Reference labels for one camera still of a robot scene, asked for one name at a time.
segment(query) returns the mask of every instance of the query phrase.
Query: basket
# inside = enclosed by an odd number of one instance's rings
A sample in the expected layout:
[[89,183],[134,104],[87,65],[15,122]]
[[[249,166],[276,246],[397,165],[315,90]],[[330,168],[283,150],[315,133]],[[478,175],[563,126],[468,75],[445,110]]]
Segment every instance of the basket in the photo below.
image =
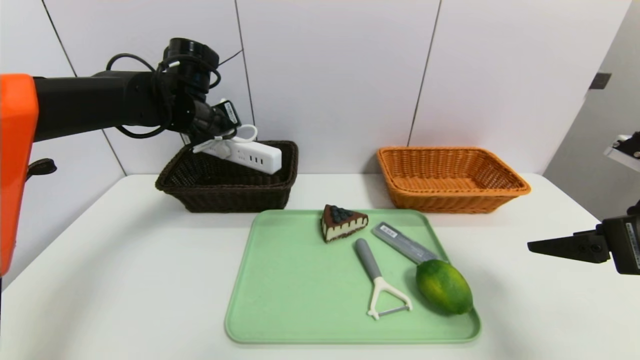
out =
[[298,146],[290,141],[260,143],[282,151],[282,168],[273,175],[184,147],[160,173],[156,188],[192,213],[284,209],[298,175]]
[[496,155],[477,147],[384,147],[378,161],[397,208],[490,213],[531,191]]

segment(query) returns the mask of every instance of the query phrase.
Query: green tray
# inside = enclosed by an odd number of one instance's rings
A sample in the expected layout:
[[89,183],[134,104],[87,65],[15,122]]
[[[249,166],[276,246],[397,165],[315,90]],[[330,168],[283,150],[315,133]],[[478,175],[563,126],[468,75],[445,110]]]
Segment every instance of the green tray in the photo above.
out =
[[[227,334],[239,343],[461,343],[480,333],[474,309],[447,316],[418,292],[409,259],[377,239],[382,221],[422,243],[441,259],[447,254],[429,222],[414,210],[363,210],[369,226],[347,238],[324,243],[321,211],[269,210],[253,221],[227,309]],[[353,244],[369,242],[382,276],[407,294],[413,311],[367,315],[373,285]],[[383,293],[376,309],[401,306]]]

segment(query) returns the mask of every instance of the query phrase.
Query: green lime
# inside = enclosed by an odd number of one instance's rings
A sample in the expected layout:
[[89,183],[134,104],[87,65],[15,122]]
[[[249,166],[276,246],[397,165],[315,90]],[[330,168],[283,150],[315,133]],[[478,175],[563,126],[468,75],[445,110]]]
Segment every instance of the green lime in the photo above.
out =
[[473,309],[471,288],[460,272],[442,260],[418,265],[415,274],[418,289],[433,305],[450,314],[464,314]]

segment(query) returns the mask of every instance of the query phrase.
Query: white power strip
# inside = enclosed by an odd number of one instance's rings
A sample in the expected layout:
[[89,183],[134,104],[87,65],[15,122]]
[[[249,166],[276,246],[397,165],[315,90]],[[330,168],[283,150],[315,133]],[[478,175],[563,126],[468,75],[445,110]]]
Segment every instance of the white power strip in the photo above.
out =
[[211,147],[196,148],[194,148],[196,152],[201,149],[202,152],[209,155],[233,161],[267,174],[274,174],[282,168],[282,151],[276,147],[257,142],[238,143],[232,140],[222,140]]

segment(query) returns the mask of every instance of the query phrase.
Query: orange wicker basket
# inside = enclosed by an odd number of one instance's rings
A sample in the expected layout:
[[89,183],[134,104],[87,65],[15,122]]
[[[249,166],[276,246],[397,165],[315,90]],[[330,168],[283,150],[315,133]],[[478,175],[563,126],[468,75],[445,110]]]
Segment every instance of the orange wicker basket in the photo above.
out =
[[378,161],[397,208],[490,213],[531,191],[496,155],[477,147],[384,147]]

